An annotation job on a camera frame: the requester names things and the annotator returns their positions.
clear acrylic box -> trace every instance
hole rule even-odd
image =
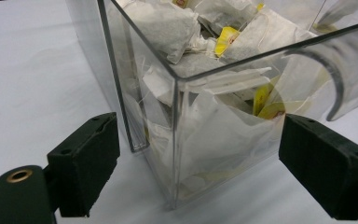
[[[358,19],[317,36],[310,30],[329,1],[263,2],[309,36],[178,74],[119,3],[67,0],[132,152],[145,154],[172,208],[275,154],[284,113],[330,120],[358,106]]]

white table surface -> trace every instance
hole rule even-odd
[[[64,0],[0,2],[0,175],[46,166],[48,152],[87,119],[109,111]],[[328,125],[358,144],[358,108]],[[170,210],[145,157],[131,154],[122,135],[120,144],[117,168],[91,217],[57,212],[59,223],[338,223],[276,157]]]

transparent plastic container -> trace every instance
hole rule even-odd
[[[275,154],[284,113],[330,120],[358,106],[358,24],[317,36],[309,30],[325,1],[285,2],[291,9],[264,1],[264,13],[295,21],[307,38],[277,49],[260,42],[251,57],[224,64],[190,59],[186,71],[205,67],[189,74],[116,1],[67,0],[108,102],[119,103],[131,150],[145,154],[173,208]]]

